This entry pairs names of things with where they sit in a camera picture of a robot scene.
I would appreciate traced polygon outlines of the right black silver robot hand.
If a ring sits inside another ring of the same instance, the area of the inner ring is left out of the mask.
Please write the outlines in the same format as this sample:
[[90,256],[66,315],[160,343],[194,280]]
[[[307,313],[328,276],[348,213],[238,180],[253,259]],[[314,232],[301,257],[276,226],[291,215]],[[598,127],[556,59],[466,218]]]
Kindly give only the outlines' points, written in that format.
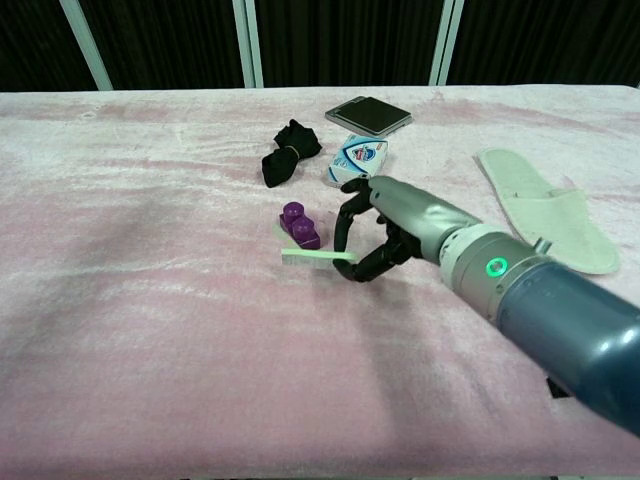
[[357,263],[336,259],[333,266],[346,279],[370,282],[411,258],[440,263],[445,240],[480,219],[411,184],[389,176],[358,177],[340,191],[351,199],[340,207],[334,228],[334,250],[344,252],[354,218],[374,209],[387,240]]

